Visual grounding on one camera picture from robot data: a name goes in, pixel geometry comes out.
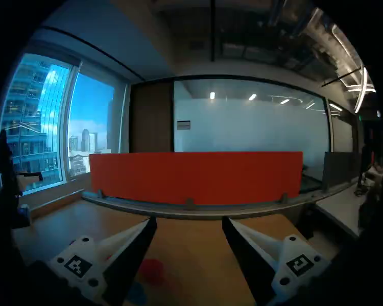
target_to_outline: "glass wall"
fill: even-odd
[[[13,153],[16,172],[41,172],[42,182],[26,190],[62,180],[59,170],[59,110],[72,66],[25,54],[6,95],[1,129]]]
[[[68,121],[69,175],[90,172],[89,155],[118,153],[126,84],[82,67],[77,76]]]
[[[318,96],[254,81],[176,81],[174,115],[177,152],[301,151],[301,190],[320,185],[329,131]]]

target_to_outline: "frosted glass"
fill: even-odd
[[[353,152],[352,126],[332,116],[335,152]]]
[[[322,99],[267,83],[192,80],[175,82],[174,102],[175,151],[302,151],[322,179],[329,146]],[[190,130],[177,130],[180,120],[190,120]]]

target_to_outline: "gray partition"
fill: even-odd
[[[360,154],[357,152],[325,152],[322,189],[350,182],[359,175]]]

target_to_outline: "orange partition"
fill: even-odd
[[[89,156],[92,189],[184,205],[234,205],[299,194],[302,152],[162,152]]]

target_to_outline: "blue object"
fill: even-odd
[[[140,283],[134,282],[131,289],[129,289],[126,299],[137,306],[145,305],[147,297],[143,286]]]

